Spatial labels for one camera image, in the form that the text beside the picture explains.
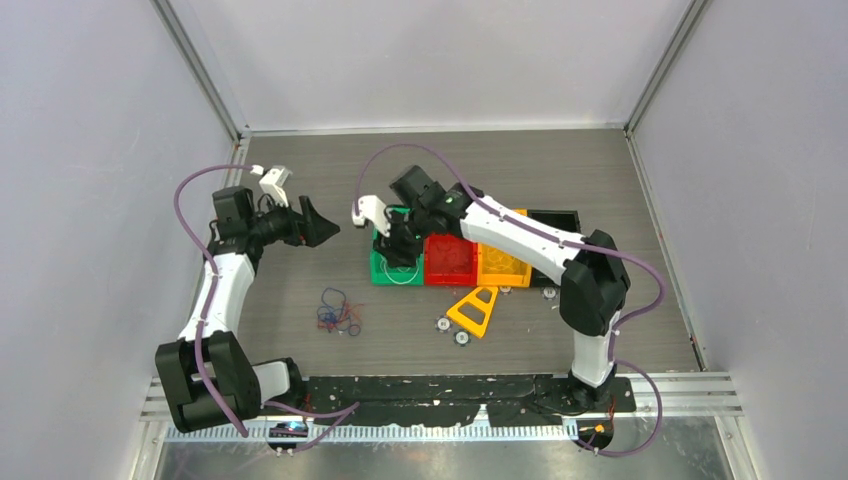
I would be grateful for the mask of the slotted aluminium rail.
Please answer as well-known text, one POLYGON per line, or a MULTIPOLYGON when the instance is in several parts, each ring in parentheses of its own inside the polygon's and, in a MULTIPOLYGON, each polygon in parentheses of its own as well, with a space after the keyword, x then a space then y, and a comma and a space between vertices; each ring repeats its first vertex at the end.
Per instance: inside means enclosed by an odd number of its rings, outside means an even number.
POLYGON ((219 426, 191 433, 181 433, 176 428, 166 430, 167 442, 184 443, 305 443, 321 437, 326 443, 380 443, 380 442, 462 442, 462 441, 531 441, 576 440, 578 424, 567 420, 558 425, 493 427, 488 421, 475 421, 466 426, 451 427, 400 427, 397 425, 339 426, 329 429, 322 425, 300 422, 307 434, 286 435, 271 422, 255 422, 248 427, 248 435, 241 436, 230 426, 219 426))

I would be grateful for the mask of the black plastic bin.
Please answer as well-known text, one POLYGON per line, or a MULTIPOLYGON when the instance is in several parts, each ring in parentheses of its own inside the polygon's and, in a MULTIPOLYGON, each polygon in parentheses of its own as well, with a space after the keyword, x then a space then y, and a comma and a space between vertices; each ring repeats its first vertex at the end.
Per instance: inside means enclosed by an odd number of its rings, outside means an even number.
MULTIPOLYGON (((529 218, 558 230, 581 233, 579 214, 574 210, 529 209, 529 218)), ((533 288, 557 288, 555 282, 536 268, 532 269, 530 286, 533 288)))

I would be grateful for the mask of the green plastic bin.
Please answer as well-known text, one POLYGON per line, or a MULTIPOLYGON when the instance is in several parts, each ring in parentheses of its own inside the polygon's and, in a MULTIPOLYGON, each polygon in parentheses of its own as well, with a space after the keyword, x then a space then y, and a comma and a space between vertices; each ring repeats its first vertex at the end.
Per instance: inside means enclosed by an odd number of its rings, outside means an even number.
MULTIPOLYGON (((404 208, 390 205, 388 208, 404 208)), ((371 229, 371 251, 369 253, 370 280, 376 286, 423 286, 424 252, 414 267, 390 268, 386 260, 373 250, 375 228, 371 229)))

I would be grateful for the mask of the poker chip near black bin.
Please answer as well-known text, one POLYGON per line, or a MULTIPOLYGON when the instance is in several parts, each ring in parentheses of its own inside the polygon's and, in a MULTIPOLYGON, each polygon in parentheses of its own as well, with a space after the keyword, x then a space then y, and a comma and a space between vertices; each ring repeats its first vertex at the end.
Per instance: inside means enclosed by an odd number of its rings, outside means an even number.
POLYGON ((546 286, 541 289, 541 294, 544 299, 552 301, 559 295, 559 289, 554 286, 546 286))

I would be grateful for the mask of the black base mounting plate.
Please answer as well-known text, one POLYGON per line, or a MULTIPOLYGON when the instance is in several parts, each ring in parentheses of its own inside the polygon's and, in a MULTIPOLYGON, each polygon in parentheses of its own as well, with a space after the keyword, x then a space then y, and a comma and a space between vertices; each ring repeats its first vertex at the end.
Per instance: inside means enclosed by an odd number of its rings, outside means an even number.
POLYGON ((312 376, 271 400, 309 413, 337 412, 358 403, 342 424, 367 427, 466 426, 480 411, 493 427, 550 426, 566 416, 636 410, 625 377, 614 378, 595 398, 575 380, 551 374, 312 376))

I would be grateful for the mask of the poker chip lower left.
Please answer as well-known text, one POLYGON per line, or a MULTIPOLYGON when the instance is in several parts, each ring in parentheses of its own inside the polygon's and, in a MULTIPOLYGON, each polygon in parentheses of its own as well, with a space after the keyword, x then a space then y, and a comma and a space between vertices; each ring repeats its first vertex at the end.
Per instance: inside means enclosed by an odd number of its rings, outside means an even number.
POLYGON ((453 322, 448 317, 439 317, 435 322, 436 330, 440 333, 449 333, 453 329, 453 322))

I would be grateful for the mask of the red plastic bin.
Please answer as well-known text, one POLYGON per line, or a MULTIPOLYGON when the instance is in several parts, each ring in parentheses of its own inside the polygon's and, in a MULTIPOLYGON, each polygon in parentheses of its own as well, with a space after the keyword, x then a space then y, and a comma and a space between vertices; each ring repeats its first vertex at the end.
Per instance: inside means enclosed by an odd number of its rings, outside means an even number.
POLYGON ((424 242, 424 284, 427 286, 477 285, 478 247, 452 235, 432 235, 424 242))

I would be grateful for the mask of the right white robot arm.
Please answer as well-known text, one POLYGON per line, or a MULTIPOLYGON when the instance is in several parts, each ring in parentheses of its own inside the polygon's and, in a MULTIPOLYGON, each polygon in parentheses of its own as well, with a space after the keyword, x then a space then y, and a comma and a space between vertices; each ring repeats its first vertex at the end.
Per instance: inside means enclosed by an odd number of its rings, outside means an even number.
POLYGON ((613 330, 630 288, 629 275, 611 236, 588 237, 559 230, 506 208, 464 181, 444 188, 413 165, 390 185, 405 213, 389 213, 375 195, 352 204, 355 226, 373 224, 374 243, 388 264, 407 267, 435 234, 500 250, 552 280, 559 288, 559 314, 574 332, 574 358, 566 395, 578 409, 598 409, 611 395, 616 368, 610 357, 613 330))

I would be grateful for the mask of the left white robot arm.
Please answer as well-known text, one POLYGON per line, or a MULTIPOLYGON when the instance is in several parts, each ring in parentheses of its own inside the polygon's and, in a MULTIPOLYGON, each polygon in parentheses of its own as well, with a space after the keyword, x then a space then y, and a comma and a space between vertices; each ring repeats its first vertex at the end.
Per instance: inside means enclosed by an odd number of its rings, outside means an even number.
POLYGON ((268 400, 284 414, 305 405, 307 389, 296 363, 281 358, 252 364, 236 332, 266 246, 317 247, 340 231, 305 195, 299 211, 279 205, 261 211, 247 187, 219 190, 212 200, 216 217, 200 293, 178 339, 155 354, 172 421, 182 433, 241 424, 256 418, 268 400))

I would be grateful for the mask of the yellow plastic bin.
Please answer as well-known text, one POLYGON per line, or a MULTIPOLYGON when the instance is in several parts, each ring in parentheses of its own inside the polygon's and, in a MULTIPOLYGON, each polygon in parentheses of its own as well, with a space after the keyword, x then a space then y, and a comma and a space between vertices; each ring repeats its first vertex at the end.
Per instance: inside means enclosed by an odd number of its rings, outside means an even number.
POLYGON ((532 267, 495 247, 477 244, 477 285, 528 288, 532 267))

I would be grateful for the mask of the poker chip bottom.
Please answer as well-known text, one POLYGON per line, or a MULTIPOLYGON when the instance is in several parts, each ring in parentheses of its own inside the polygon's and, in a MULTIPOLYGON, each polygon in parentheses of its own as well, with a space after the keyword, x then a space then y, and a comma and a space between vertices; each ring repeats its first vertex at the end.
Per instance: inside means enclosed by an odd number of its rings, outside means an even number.
POLYGON ((458 331, 454 334, 453 340, 456 345, 464 347, 470 343, 471 337, 467 331, 458 331))

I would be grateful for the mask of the yellow triangular plastic bracket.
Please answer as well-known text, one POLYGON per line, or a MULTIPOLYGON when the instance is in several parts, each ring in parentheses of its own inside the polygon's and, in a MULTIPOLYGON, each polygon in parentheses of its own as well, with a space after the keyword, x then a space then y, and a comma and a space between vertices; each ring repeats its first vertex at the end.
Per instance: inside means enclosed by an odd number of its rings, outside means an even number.
POLYGON ((477 287, 451 306, 446 317, 469 335, 482 339, 487 334, 498 294, 497 287, 477 287))

